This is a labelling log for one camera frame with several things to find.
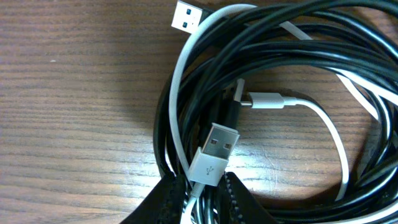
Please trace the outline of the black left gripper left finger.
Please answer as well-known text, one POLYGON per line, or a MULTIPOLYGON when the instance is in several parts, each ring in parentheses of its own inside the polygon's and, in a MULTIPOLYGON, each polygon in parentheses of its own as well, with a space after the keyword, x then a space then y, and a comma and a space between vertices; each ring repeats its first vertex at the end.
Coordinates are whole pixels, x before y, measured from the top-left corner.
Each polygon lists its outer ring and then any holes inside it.
POLYGON ((185 192, 184 176, 165 175, 121 224, 178 224, 185 192))

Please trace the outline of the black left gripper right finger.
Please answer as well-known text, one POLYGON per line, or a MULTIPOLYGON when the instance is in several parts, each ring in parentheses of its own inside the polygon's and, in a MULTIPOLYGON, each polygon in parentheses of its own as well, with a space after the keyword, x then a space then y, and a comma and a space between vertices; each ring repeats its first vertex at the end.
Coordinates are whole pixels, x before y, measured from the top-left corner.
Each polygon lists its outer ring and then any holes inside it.
POLYGON ((235 173, 223 174, 217 186, 218 222, 225 224, 277 224, 235 173))

